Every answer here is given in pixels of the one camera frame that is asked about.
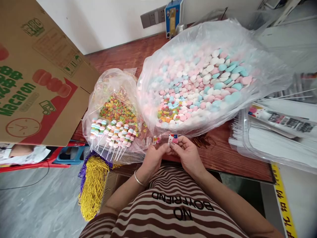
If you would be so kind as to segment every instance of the printed clock graphic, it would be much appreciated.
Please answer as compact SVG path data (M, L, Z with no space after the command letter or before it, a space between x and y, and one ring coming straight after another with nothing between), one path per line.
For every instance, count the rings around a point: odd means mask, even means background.
M39 132L41 124L32 118L18 118L9 122L6 131L14 137L28 137Z

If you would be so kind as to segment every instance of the cable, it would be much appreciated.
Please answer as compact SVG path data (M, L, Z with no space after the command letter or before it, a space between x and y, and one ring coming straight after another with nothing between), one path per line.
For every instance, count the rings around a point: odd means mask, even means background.
M26 185L26 186L22 186L22 187L3 188L3 189L0 189L0 191L9 190L9 189L16 189L16 188L30 187L30 186L33 186L33 185L39 183L42 179L44 179L44 178L46 177L46 175L47 175L47 174L49 173L49 171L50 171L50 164L48 163L47 160L46 160L46 162L47 162L47 166L48 166L47 172L46 172L46 174L43 176L43 178L41 178L40 180L38 180L36 183L30 184L30 185Z

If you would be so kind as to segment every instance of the wooden table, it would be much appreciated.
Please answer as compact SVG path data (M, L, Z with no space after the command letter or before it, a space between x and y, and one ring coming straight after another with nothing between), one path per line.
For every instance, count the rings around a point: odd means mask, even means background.
M165 38L165 33L160 33L89 54L87 58L99 72L104 72L111 68L123 70L125 68L137 67L135 76L139 77L145 58L151 56L166 42L168 40ZM207 149L204 147L199 148L201 160L207 169L269 183L275 182L269 163L244 157L231 149L228 143L230 122L226 122L222 126L210 131L207 136L211 146ZM176 157L170 156L167 159L179 162L179 159Z

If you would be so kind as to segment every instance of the woman's right hand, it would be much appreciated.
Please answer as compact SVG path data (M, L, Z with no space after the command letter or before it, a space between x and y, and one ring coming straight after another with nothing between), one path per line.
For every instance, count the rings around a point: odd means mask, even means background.
M167 154L179 155L183 168L191 177L197 178L206 171L196 145L187 137L180 136L178 144L171 143L170 146L172 148L171 152Z

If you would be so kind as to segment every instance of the gray floor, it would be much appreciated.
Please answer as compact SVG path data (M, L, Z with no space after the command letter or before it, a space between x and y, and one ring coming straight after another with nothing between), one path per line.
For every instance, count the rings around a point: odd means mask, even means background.
M81 165L50 168L38 184L0 191L0 237L79 237L86 225L78 206ZM0 174L0 189L32 184L47 168Z

